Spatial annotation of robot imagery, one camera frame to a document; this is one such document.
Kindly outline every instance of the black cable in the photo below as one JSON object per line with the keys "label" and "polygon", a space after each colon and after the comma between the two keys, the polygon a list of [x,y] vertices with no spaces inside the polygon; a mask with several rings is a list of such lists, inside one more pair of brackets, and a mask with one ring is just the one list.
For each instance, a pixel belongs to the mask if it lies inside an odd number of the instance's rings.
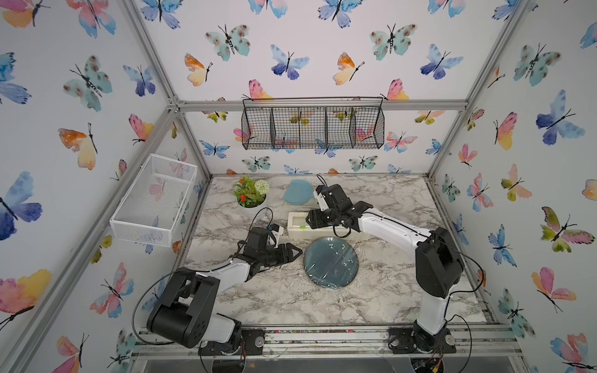
{"label": "black cable", "polygon": [[456,316],[460,317],[462,319],[462,321],[464,321],[464,323],[466,324],[466,327],[469,328],[469,341],[470,341],[469,357],[466,358],[466,362],[462,366],[462,369],[458,371],[458,373],[461,373],[466,368],[466,365],[469,363],[470,353],[473,352],[473,333],[470,331],[469,323],[466,322],[464,317],[462,317],[460,315],[454,315],[454,316],[452,316],[452,319],[454,319]]}

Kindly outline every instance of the light blue lid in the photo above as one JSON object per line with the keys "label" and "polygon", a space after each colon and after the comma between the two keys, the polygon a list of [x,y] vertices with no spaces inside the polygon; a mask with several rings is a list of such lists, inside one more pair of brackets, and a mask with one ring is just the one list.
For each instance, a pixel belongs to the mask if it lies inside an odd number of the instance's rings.
{"label": "light blue lid", "polygon": [[313,187],[304,180],[293,180],[288,185],[284,200],[291,205],[304,205],[313,197]]}

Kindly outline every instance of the potted plant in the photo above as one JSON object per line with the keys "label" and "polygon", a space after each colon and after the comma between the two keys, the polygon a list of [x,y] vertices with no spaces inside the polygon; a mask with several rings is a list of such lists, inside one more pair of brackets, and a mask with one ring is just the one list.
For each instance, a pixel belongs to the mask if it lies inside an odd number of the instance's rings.
{"label": "potted plant", "polygon": [[236,201],[249,215],[254,215],[258,210],[265,207],[265,200],[269,192],[269,184],[265,180],[253,180],[249,176],[243,176],[234,184],[233,194]]}

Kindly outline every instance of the black wire basket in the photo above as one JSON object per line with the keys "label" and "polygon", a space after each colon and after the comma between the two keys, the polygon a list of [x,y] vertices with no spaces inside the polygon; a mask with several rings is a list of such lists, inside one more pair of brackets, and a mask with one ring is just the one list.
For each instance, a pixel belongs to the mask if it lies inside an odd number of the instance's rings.
{"label": "black wire basket", "polygon": [[317,97],[321,102],[316,104],[310,98],[305,106],[290,101],[305,98],[243,100],[242,145],[245,149],[381,148],[383,98],[353,98],[341,106],[334,100],[336,106],[329,106],[325,101],[331,98],[335,97]]}

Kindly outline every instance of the butterfly wallpaper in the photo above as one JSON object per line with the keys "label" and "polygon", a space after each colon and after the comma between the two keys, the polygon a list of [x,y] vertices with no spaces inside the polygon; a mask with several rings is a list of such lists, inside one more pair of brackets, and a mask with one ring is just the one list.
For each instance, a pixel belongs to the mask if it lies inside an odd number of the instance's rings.
{"label": "butterfly wallpaper", "polygon": [[[503,0],[493,20],[516,3]],[[586,100],[597,85],[589,13],[596,3],[532,8],[454,140],[442,142],[452,155],[433,175],[461,249],[485,271],[482,296],[536,373],[589,372],[597,363],[597,332],[587,327],[597,304],[597,174],[584,166],[597,157],[597,108]]]}

